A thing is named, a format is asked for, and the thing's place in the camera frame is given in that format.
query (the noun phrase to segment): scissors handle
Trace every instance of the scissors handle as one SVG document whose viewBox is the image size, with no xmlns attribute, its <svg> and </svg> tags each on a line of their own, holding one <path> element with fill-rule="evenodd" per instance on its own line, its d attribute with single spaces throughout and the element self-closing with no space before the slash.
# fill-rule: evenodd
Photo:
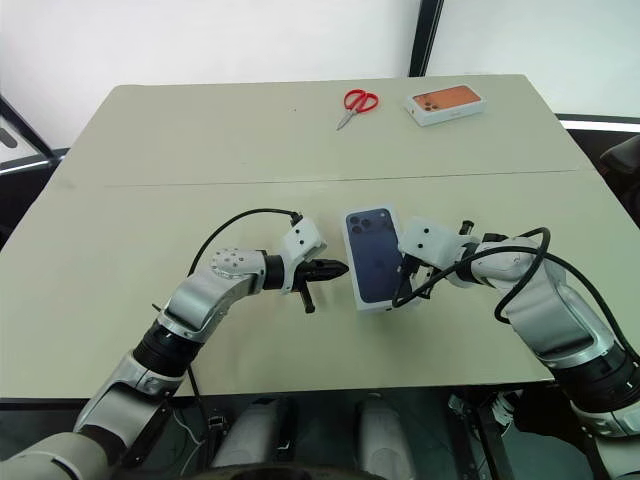
<svg viewBox="0 0 640 480">
<path fill-rule="evenodd" d="M 360 88 L 350 90 L 344 96 L 344 108 L 355 110 L 357 113 L 368 112 L 376 108 L 377 105 L 378 96 L 375 93 L 365 92 Z"/>
</svg>

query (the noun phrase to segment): smartphone box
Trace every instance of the smartphone box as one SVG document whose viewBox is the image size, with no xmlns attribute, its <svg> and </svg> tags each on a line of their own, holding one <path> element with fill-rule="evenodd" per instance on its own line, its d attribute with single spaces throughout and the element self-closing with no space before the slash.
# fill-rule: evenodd
<svg viewBox="0 0 640 480">
<path fill-rule="evenodd" d="M 356 309 L 392 310 L 391 300 L 400 282 L 398 266 L 402 262 L 393 208 L 382 205 L 349 210 L 340 221 Z"/>
<path fill-rule="evenodd" d="M 411 95 L 404 107 L 421 127 L 484 111 L 486 101 L 468 85 Z"/>
</svg>

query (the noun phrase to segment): white wall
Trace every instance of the white wall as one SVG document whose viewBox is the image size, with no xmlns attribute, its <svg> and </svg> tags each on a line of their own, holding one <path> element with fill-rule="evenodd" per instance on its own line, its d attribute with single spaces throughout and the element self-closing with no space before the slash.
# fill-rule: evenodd
<svg viewBox="0 0 640 480">
<path fill-rule="evenodd" d="M 525 73 L 556 113 L 640 117 L 639 0 L 444 0 L 427 75 Z"/>
<path fill-rule="evenodd" d="M 119 84 L 404 76 L 420 3 L 2 1 L 2 94 L 54 148 Z"/>
</svg>

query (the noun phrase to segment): black cable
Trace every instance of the black cable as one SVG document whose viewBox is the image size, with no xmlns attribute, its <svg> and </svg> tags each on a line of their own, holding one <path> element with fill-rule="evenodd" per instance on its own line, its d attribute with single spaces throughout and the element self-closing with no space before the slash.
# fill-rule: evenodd
<svg viewBox="0 0 640 480">
<path fill-rule="evenodd" d="M 462 268 L 466 268 L 468 265 L 471 264 L 471 262 L 474 262 L 483 257 L 487 257 L 489 255 L 495 255 L 497 253 L 504 253 L 504 252 L 521 252 L 521 253 L 531 253 L 535 255 L 539 253 L 539 249 L 510 245 L 505 247 L 496 247 L 490 250 L 484 250 L 482 252 L 469 255 L 468 257 L 465 257 L 464 259 L 460 260 L 458 263 L 454 263 L 450 267 L 447 267 L 441 272 L 437 273 L 436 275 L 431 277 L 428 281 L 426 281 L 425 283 L 420 285 L 418 288 L 416 288 L 413 292 L 411 292 L 411 294 L 407 295 L 406 297 L 394 298 L 392 301 L 393 307 L 398 308 L 403 305 L 406 305 L 411 300 L 416 298 L 418 294 L 424 293 L 430 288 L 433 288 L 433 286 L 436 283 L 438 283 L 440 280 L 445 278 L 447 275 L 450 275 L 451 273 L 461 270 Z M 609 323 L 609 326 L 611 327 L 611 330 L 613 331 L 618 341 L 620 342 L 620 345 L 622 345 L 622 347 L 629 353 L 629 356 L 633 359 L 634 362 L 640 364 L 640 356 L 633 349 L 633 347 L 631 346 L 627 338 L 624 336 L 624 333 L 622 333 L 622 329 L 620 328 L 620 325 L 618 325 L 617 320 L 613 316 L 611 309 L 605 302 L 604 298 L 602 298 L 602 295 L 600 295 L 600 292 L 598 292 L 596 287 L 589 281 L 589 279 L 585 277 L 576 267 L 574 267 L 569 262 L 567 262 L 566 260 L 563 260 L 560 257 L 556 257 L 555 255 L 548 252 L 544 253 L 543 257 L 546 258 L 547 260 L 551 260 L 557 265 L 560 265 L 561 267 L 569 271 L 574 277 L 576 277 L 580 281 L 580 283 L 582 283 L 582 285 L 587 289 L 589 294 L 593 297 L 593 299 L 598 304 L 598 307 L 600 308 L 604 317 Z"/>
<path fill-rule="evenodd" d="M 211 244 L 211 242 L 213 241 L 214 238 L 216 238 L 225 228 L 227 228 L 232 223 L 240 220 L 241 218 L 248 217 L 249 215 L 253 215 L 253 214 L 256 214 L 256 213 L 279 213 L 279 214 L 282 214 L 282 215 L 289 215 L 291 217 L 291 224 L 292 225 L 295 225 L 296 223 L 298 223 L 302 219 L 302 215 L 300 215 L 297 212 L 294 212 L 292 210 L 281 210 L 279 208 L 254 208 L 252 210 L 247 210 L 246 212 L 239 213 L 235 217 L 232 217 L 229 220 L 227 220 L 226 222 L 224 222 L 211 235 L 209 235 L 209 237 L 207 237 L 207 239 L 204 241 L 204 243 L 202 244 L 202 246 L 198 250 L 198 253 L 196 253 L 196 256 L 193 258 L 193 261 L 191 262 L 191 267 L 189 267 L 189 272 L 187 273 L 187 276 L 191 275 L 193 272 L 196 271 L 196 267 L 198 266 L 198 263 L 200 262 L 200 258 L 202 258 L 202 255 L 204 254 L 205 250 Z M 209 416 L 207 415 L 207 411 L 204 408 L 204 403 L 202 402 L 202 397 L 200 395 L 200 389 L 198 388 L 198 384 L 196 382 L 196 377 L 195 377 L 195 375 L 193 373 L 193 369 L 191 368 L 191 365 L 189 365 L 187 367 L 187 374 L 189 375 L 189 382 L 191 383 L 191 389 L 193 390 L 193 396 L 195 397 L 196 404 L 198 406 L 198 409 L 200 410 L 200 415 L 202 416 L 202 421 L 204 423 L 204 431 L 203 431 L 203 435 L 201 437 L 201 440 L 204 441 L 204 444 L 203 444 L 204 455 L 201 455 L 200 459 L 201 459 L 201 461 L 205 462 L 204 466 L 207 467 L 209 465 L 209 463 L 210 463 L 210 459 L 209 459 L 210 448 L 209 448 L 209 446 L 210 446 L 210 439 L 211 439 L 211 434 L 210 434 L 210 431 L 209 431 Z"/>
<path fill-rule="evenodd" d="M 542 234 L 542 242 L 540 243 L 540 247 L 537 249 L 535 258 L 531 262 L 531 266 L 527 269 L 520 281 L 516 283 L 511 290 L 509 290 L 509 293 L 502 297 L 493 311 L 493 316 L 496 317 L 496 320 L 499 322 L 509 323 L 509 319 L 502 316 L 502 310 L 504 310 L 509 302 L 522 291 L 524 286 L 529 283 L 529 280 L 533 278 L 535 273 L 538 271 L 542 260 L 544 260 L 544 254 L 549 250 L 549 243 L 551 242 L 551 232 L 546 227 L 536 228 L 527 233 L 523 233 L 522 235 L 518 235 L 519 237 L 533 237 L 534 235 L 539 234 Z"/>
</svg>

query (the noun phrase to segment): table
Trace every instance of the table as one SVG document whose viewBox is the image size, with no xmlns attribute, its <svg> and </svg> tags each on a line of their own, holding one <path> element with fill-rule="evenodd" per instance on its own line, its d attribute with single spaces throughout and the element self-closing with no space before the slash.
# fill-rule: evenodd
<svg viewBox="0 0 640 480">
<path fill-rule="evenodd" d="M 463 81 L 485 94 L 489 105 L 500 106 L 501 112 L 511 111 L 508 121 L 488 109 L 476 117 L 439 125 L 439 130 L 432 133 L 417 127 L 408 115 L 396 115 L 394 105 L 387 100 L 387 92 L 406 92 L 414 87 L 419 90 L 421 85 L 431 89 Z M 357 175 L 362 161 L 335 161 L 355 148 L 347 143 L 347 135 L 372 155 L 376 152 L 370 151 L 365 141 L 369 136 L 382 148 L 384 142 L 367 135 L 367 125 L 378 122 L 378 127 L 371 127 L 374 132 L 383 127 L 382 120 L 372 113 L 353 119 L 340 132 L 333 131 L 336 138 L 327 140 L 324 146 L 318 143 L 316 147 L 322 148 L 324 155 L 309 150 L 309 158 L 324 156 L 330 159 L 327 163 L 299 163 L 294 168 L 296 148 L 301 151 L 301 143 L 321 127 L 335 130 L 339 120 L 340 109 L 331 107 L 335 119 L 329 122 L 325 90 L 343 92 L 355 85 L 385 92 L 383 99 L 388 106 L 380 109 L 380 117 L 388 116 L 399 123 L 409 120 L 402 129 L 391 128 L 394 133 L 387 139 L 397 148 L 405 145 L 403 150 L 396 152 L 391 163 L 368 163 L 371 171 L 361 178 Z M 188 127 L 194 120 L 186 110 L 175 115 L 182 120 L 174 118 L 167 124 L 155 111 L 143 115 L 135 105 L 144 101 L 133 100 L 138 94 L 147 100 L 164 96 L 167 102 L 180 105 L 174 99 L 175 92 L 176 98 L 203 96 L 223 104 L 230 91 L 244 90 L 251 96 L 287 88 L 293 92 L 306 89 L 307 94 L 297 94 L 307 103 L 316 102 L 321 115 L 306 117 L 310 122 L 306 127 L 305 122 L 296 124 L 300 135 L 289 138 L 296 148 L 283 146 L 276 152 L 275 140 L 246 142 L 245 147 L 253 154 L 240 161 L 234 156 L 236 150 L 225 147 L 232 153 L 224 158 L 235 162 L 221 161 L 219 154 L 208 155 L 201 131 Z M 123 103 L 123 95 L 131 102 Z M 524 104 L 531 106 L 534 113 L 525 115 L 522 110 L 520 116 L 526 117 L 523 121 L 529 122 L 532 133 L 521 130 L 515 118 L 519 110 L 503 95 L 516 99 L 513 102 L 524 98 Z M 196 102 L 191 105 L 194 116 L 202 113 Z M 117 125 L 118 117 L 127 125 L 132 125 L 132 117 L 138 118 L 143 132 L 139 141 L 132 134 L 125 140 L 116 134 L 126 130 Z M 275 127 L 284 122 L 283 117 L 274 117 L 269 128 L 281 141 L 286 135 Z M 151 146 L 153 142 L 149 143 L 144 134 L 155 130 L 156 138 L 165 142 L 179 122 L 185 128 L 174 139 L 182 140 L 182 163 L 172 162 L 178 158 L 176 151 L 163 152 Z M 233 122 L 225 126 L 220 121 L 218 127 L 233 137 L 238 126 Z M 266 139 L 265 128 L 260 122 L 245 124 L 243 135 L 246 139 Z M 475 136 L 478 131 L 493 135 L 483 141 Z M 437 154 L 417 159 L 415 154 L 420 150 L 396 138 L 404 135 L 428 137 L 433 151 L 455 155 L 450 157 L 451 162 L 440 161 L 441 155 Z M 220 133 L 212 136 L 224 137 Z M 460 145 L 446 151 L 447 138 L 451 141 L 458 136 Z M 107 137 L 113 142 L 108 157 L 103 151 Z M 513 152 L 520 145 L 522 154 L 509 161 L 498 155 L 502 137 Z M 146 148 L 152 151 L 149 155 L 144 154 Z M 491 150 L 497 158 L 489 154 Z M 131 151 L 144 158 L 133 162 L 138 157 Z M 273 159 L 270 170 L 250 168 L 252 164 L 261 165 L 264 158 Z M 242 172 L 253 173 L 250 179 L 241 181 Z M 461 220 L 471 219 L 479 234 L 517 234 L 548 226 L 551 251 L 571 261 L 595 282 L 629 340 L 640 345 L 640 325 L 634 322 L 635 272 L 640 268 L 635 246 L 640 234 L 522 77 L 438 78 L 421 79 L 420 83 L 403 79 L 219 88 L 122 87 L 102 105 L 0 253 L 0 395 L 91 396 L 150 325 L 155 316 L 151 303 L 168 298 L 202 240 L 233 214 L 256 206 L 302 210 L 317 222 L 329 243 L 323 256 L 345 260 L 340 213 L 350 207 L 381 203 L 393 204 L 401 223 L 409 216 L 420 215 L 457 228 Z M 215 245 L 273 251 L 287 228 L 284 218 L 255 216 L 234 225 Z M 550 378 L 510 327 L 492 318 L 497 295 L 488 288 L 461 290 L 441 284 L 432 300 L 414 310 L 376 315 L 355 312 L 348 276 L 313 284 L 311 292 L 317 306 L 313 315 L 304 314 L 297 296 L 276 292 L 263 292 L 236 304 L 194 364 L 202 392 Z M 179 393 L 189 394 L 188 385 L 183 385 Z"/>
</svg>

